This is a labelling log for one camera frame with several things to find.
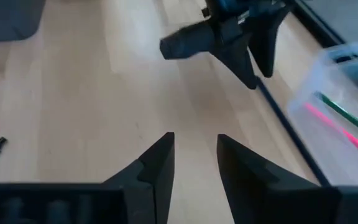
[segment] black fin-shaped piece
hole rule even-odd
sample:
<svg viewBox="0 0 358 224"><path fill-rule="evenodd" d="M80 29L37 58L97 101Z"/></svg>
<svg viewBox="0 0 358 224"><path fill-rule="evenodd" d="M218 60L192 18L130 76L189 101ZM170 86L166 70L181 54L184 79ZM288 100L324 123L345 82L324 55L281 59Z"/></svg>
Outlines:
<svg viewBox="0 0 358 224"><path fill-rule="evenodd" d="M246 34L210 52L225 64L248 88L254 90L257 88L257 77L247 50L250 37L250 34Z"/></svg>
<svg viewBox="0 0 358 224"><path fill-rule="evenodd" d="M292 8L293 4L287 4L271 15L261 17L250 38L249 49L264 77L273 75L278 27Z"/></svg>
<svg viewBox="0 0 358 224"><path fill-rule="evenodd" d="M166 224L174 134L102 184L0 184L0 223Z"/></svg>
<svg viewBox="0 0 358 224"><path fill-rule="evenodd" d="M312 189L317 186L279 167L220 134L218 164L235 223L258 223L270 189Z"/></svg>
<svg viewBox="0 0 358 224"><path fill-rule="evenodd" d="M175 135L165 134L139 157L145 169L138 179L154 188L156 224L167 223L175 172Z"/></svg>

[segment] wooden table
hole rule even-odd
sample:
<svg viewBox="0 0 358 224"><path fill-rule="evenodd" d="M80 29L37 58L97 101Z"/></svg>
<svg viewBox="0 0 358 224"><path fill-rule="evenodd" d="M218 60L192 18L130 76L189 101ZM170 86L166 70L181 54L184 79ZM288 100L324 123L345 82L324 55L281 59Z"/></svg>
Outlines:
<svg viewBox="0 0 358 224"><path fill-rule="evenodd" d="M316 182L259 91L208 54L165 61L158 41L201 20L203 0L50 0L38 33L0 43L0 182L102 182L176 134L170 223L233 223L216 163L225 133ZM320 50L289 15L275 75L280 106Z"/></svg>

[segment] pink pencil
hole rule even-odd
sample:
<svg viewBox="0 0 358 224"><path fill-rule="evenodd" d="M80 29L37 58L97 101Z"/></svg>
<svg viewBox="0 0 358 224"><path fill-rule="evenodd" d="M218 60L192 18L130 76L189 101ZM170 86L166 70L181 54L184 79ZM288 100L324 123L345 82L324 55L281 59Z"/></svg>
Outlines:
<svg viewBox="0 0 358 224"><path fill-rule="evenodd" d="M320 120L324 121L329 126L335 128L333 121L331 121L329 118L327 118L322 112L318 111L314 106L312 106L309 103L307 103L305 106L310 112L312 112ZM344 128L341 128L341 129L342 129L342 132L345 134L345 136L350 140L350 142L352 142L355 145L355 147L358 148L358 139L356 137L354 137L351 133L346 131Z"/></svg>

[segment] clear plastic container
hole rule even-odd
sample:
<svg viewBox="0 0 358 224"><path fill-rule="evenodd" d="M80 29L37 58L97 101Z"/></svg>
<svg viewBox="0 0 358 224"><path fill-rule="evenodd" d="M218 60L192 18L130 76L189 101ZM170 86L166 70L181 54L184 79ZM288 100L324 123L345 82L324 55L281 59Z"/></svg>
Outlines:
<svg viewBox="0 0 358 224"><path fill-rule="evenodd" d="M358 128L323 103L318 92L358 118L358 43L321 52L287 108L294 128L330 183L358 185L358 147L344 134L346 130L358 139Z"/></svg>

